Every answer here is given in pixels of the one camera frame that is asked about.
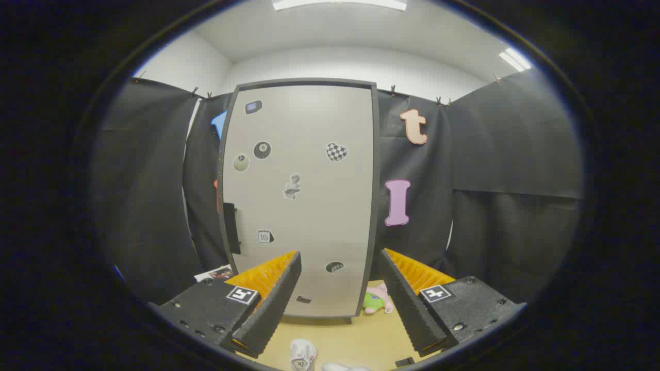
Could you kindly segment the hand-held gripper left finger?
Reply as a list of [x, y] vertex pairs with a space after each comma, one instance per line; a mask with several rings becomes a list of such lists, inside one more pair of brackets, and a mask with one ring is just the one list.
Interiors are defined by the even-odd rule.
[[207, 348], [256, 358], [277, 329], [301, 272], [300, 252], [291, 251], [226, 280], [205, 278], [150, 308]]

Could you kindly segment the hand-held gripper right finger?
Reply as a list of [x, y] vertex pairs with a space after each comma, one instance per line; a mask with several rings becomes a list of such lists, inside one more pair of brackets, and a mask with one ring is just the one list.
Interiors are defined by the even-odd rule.
[[380, 251], [379, 273], [420, 356], [476, 340], [526, 307], [476, 276], [454, 279], [391, 249]]

